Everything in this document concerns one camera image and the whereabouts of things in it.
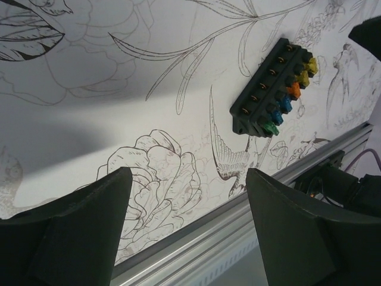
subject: orange connector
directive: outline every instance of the orange connector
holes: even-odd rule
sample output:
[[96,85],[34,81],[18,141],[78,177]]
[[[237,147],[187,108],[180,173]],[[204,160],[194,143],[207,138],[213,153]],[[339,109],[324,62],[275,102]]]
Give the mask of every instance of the orange connector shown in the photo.
[[300,86],[298,82],[294,82],[290,88],[287,88],[287,91],[293,98],[298,99],[302,94],[300,92]]

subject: metal rail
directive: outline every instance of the metal rail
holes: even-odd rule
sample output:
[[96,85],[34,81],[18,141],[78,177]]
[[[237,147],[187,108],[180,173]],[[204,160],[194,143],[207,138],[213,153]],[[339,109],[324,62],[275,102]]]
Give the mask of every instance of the metal rail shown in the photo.
[[[363,124],[273,177],[290,184],[338,150],[352,151],[368,139],[372,128]],[[244,193],[117,265],[110,285],[189,285],[187,282],[197,271],[210,266],[218,255],[248,236],[256,240],[249,201]]]

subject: colored wire terminal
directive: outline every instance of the colored wire terminal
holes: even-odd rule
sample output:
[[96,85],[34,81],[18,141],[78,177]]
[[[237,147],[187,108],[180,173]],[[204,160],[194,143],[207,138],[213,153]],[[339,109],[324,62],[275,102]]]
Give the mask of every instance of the colored wire terminal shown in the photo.
[[294,82],[290,88],[287,88],[287,91],[289,94],[291,94],[292,100],[297,100],[302,95],[298,82]]
[[268,121],[263,125],[260,125],[263,130],[265,130],[267,133],[277,136],[279,134],[278,128],[275,126],[274,122]]
[[291,98],[289,95],[285,95],[281,101],[278,102],[279,107],[283,113],[289,113],[292,110]]
[[304,68],[307,70],[309,77],[313,77],[318,72],[316,58],[311,58],[308,64],[304,64]]
[[273,120],[276,126],[279,126],[283,123],[282,114],[280,113],[279,110],[274,110],[271,113],[271,119]]
[[296,80],[299,82],[301,89],[306,88],[310,84],[310,79],[308,78],[308,72],[306,70],[302,71],[300,76],[296,76]]

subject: bird drawing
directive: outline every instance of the bird drawing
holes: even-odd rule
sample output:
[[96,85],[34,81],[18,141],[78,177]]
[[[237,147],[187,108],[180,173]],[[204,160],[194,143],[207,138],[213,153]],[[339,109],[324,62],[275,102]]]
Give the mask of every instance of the bird drawing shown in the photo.
[[0,219],[9,219],[17,213],[55,200],[55,198],[50,198],[39,204],[27,207],[15,206],[14,200],[22,180],[23,168],[20,162],[9,153],[7,147],[3,147],[0,152]]
[[[349,99],[349,82],[348,82],[348,70],[350,63],[354,61],[357,70],[359,69],[358,58],[352,45],[346,43],[343,46],[343,50],[333,58],[333,67],[337,69],[336,75],[333,77],[328,89],[327,96],[327,127],[329,128],[329,117],[332,107],[332,102],[335,96],[341,96],[342,104],[344,100]],[[338,87],[342,85],[342,92],[337,92]]]
[[264,156],[270,145],[271,138],[266,142],[262,152],[258,154],[257,138],[248,137],[248,142],[244,151],[232,152],[218,134],[217,125],[214,122],[213,96],[210,89],[210,134],[214,164],[218,175],[222,180],[227,181],[236,178],[229,191],[229,199],[246,191],[246,173],[248,168],[259,168],[264,160]]

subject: blue connector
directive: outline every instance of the blue connector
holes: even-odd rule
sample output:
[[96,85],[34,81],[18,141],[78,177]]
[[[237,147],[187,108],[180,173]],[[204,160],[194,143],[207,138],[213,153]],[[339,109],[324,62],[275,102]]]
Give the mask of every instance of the blue connector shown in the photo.
[[292,110],[291,97],[287,94],[282,100],[278,101],[280,109],[283,113],[289,113]]
[[279,126],[283,123],[282,114],[279,110],[275,110],[271,113],[271,119],[273,120],[276,126]]

